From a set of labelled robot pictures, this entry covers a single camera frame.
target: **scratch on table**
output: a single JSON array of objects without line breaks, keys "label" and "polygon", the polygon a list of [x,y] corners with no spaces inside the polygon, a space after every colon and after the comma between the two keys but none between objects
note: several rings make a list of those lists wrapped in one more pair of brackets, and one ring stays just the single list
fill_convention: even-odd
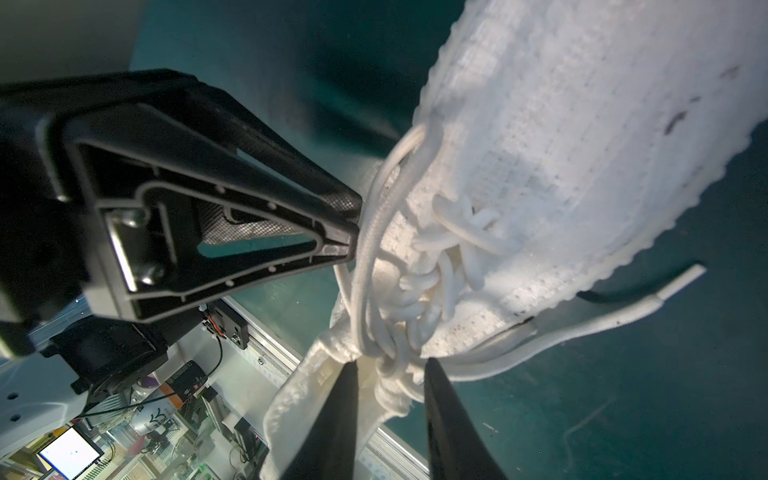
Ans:
[{"label": "scratch on table", "polygon": [[563,468],[563,472],[567,472],[571,469],[573,466],[574,456],[573,452],[571,452],[571,446],[568,444],[568,436],[571,433],[574,433],[582,428],[584,428],[589,422],[594,420],[594,417],[600,415],[600,413],[605,410],[607,406],[609,406],[611,403],[616,401],[616,397],[612,396],[608,400],[605,401],[601,406],[597,407],[595,410],[592,410],[592,413],[585,416],[584,419],[582,419],[579,423],[576,425],[570,427],[568,430],[563,432],[563,443],[565,444],[565,453],[568,455],[568,461],[565,463],[565,468]]}]

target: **teal table surface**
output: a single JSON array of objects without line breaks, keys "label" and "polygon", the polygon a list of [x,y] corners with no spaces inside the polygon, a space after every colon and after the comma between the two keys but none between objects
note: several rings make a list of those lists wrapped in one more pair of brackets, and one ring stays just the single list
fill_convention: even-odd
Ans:
[{"label": "teal table surface", "polygon": [[[172,68],[224,89],[364,194],[409,128],[462,9],[436,0],[153,0],[131,68]],[[708,267],[704,277],[635,324],[455,384],[510,478],[765,478],[768,124],[753,140],[699,207],[593,291],[625,300],[694,261]],[[324,269],[233,296],[303,353],[337,293]],[[610,308],[576,299],[541,316]],[[426,456],[421,404],[388,426]]]}]

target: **monitor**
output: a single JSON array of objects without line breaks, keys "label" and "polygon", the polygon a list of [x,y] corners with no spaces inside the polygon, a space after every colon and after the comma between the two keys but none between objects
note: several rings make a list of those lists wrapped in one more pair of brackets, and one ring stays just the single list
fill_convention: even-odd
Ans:
[{"label": "monitor", "polygon": [[77,478],[103,454],[87,435],[74,427],[40,451],[40,456],[67,480]]}]

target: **cable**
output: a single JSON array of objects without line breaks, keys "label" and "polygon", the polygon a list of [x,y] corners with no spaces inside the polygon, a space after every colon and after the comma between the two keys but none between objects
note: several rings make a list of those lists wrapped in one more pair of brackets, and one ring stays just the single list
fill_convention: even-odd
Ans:
[{"label": "cable", "polygon": [[[216,369],[219,368],[219,365],[221,365],[221,360],[223,360],[223,358],[224,358],[224,349],[221,346],[221,339],[219,337],[216,337],[216,341],[219,343],[219,362],[216,364],[216,366],[210,372],[208,372],[208,374],[205,375],[205,379],[206,380],[208,380],[210,378],[210,376],[213,375],[214,372],[216,372]],[[107,414],[107,413],[121,412],[123,410],[128,410],[128,409],[144,406],[144,405],[147,405],[149,403],[159,402],[162,399],[166,399],[169,396],[174,396],[174,395],[176,395],[176,392],[169,393],[168,395],[163,395],[161,397],[157,397],[156,399],[144,400],[141,403],[135,403],[133,405],[129,405],[129,406],[125,406],[125,407],[120,407],[120,408],[117,408],[117,409],[102,410],[100,412],[93,412],[93,413],[84,413],[82,415],[78,415],[78,416],[74,417],[73,420],[84,419],[86,417],[92,417],[92,416],[96,416],[96,415],[103,415],[103,414]]]}]

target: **screw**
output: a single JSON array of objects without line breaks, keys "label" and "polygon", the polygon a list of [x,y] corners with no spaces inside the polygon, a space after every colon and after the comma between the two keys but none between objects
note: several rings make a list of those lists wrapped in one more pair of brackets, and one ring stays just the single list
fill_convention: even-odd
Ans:
[{"label": "screw", "polygon": [[126,227],[138,228],[147,224],[149,221],[149,214],[143,208],[128,208],[125,210],[116,210],[114,212],[114,218]]},{"label": "screw", "polygon": [[154,285],[165,275],[165,267],[158,264],[147,265],[139,275],[139,281],[144,285]]}]

